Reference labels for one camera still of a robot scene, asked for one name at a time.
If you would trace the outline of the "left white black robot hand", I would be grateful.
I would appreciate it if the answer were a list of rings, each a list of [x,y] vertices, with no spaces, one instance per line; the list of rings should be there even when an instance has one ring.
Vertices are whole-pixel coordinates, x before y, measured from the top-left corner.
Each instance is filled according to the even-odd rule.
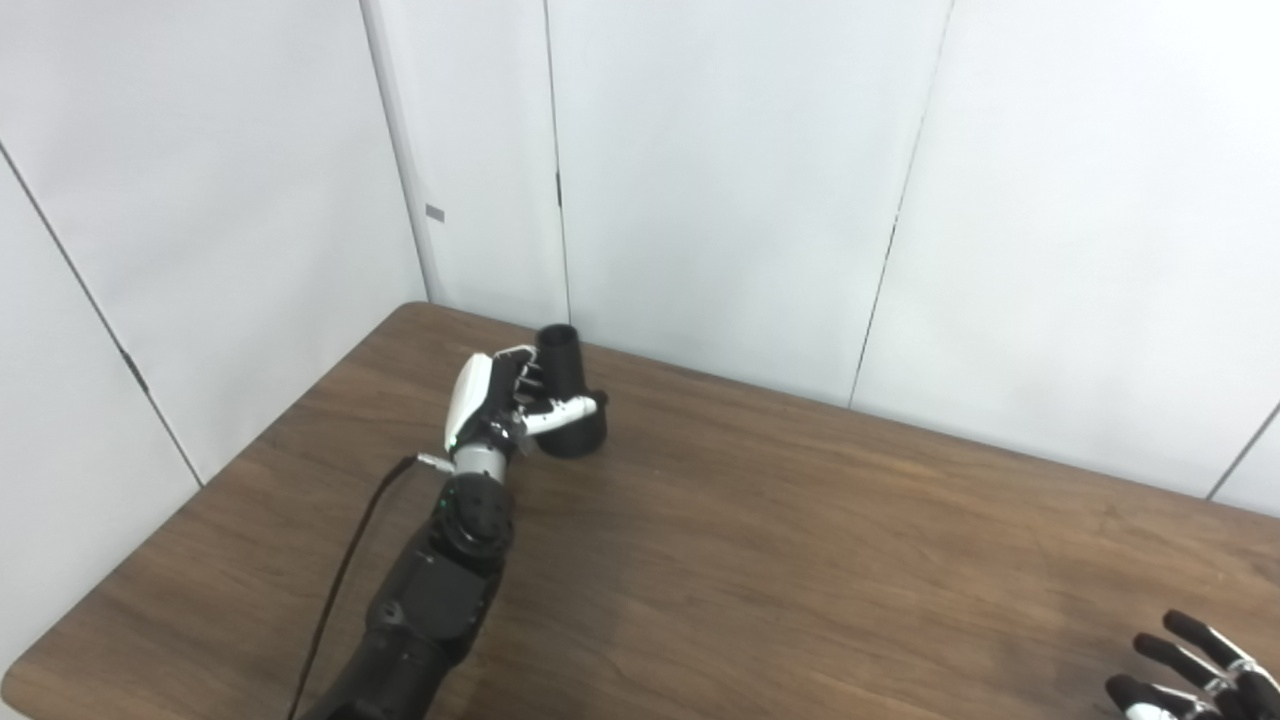
[[[608,437],[608,402],[607,393],[588,388],[576,341],[475,354],[460,372],[445,416],[447,469],[502,484],[527,445],[559,459],[591,455]]]

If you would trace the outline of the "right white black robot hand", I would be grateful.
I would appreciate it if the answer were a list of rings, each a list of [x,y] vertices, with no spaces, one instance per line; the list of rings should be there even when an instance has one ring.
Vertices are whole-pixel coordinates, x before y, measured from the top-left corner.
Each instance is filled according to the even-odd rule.
[[[1115,674],[1105,693],[1125,719],[1277,719],[1276,676],[1254,656],[1207,623],[1170,609],[1164,628],[1187,647],[1149,633],[1134,635],[1132,647],[1188,683],[1193,691]]]

